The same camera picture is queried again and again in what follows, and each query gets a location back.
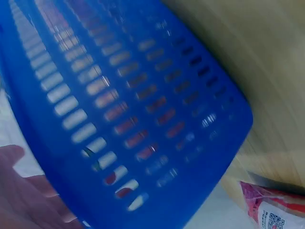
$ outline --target wood grain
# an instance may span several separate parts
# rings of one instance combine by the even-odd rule
[[[165,2],[207,44],[253,110],[252,131],[222,179],[229,195],[242,206],[237,181],[263,183],[247,172],[304,191],[305,1]]]

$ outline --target plastic basket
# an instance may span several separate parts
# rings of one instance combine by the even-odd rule
[[[226,72],[156,0],[0,5],[5,90],[67,205],[96,229],[182,228],[253,122]]]

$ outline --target floor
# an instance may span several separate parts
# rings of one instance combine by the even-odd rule
[[[43,174],[14,119],[4,91],[0,91],[0,146],[16,144],[22,146],[26,156],[15,166],[24,177]],[[184,229],[253,229],[247,214],[216,186],[205,203]]]

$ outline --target red plastic bag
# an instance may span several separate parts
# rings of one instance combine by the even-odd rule
[[[259,229],[305,229],[305,197],[240,182]]]

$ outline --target qr code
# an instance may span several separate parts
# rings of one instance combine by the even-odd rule
[[[281,219],[281,217],[273,213],[270,213],[268,229],[283,229],[284,225],[285,225],[285,220]]]

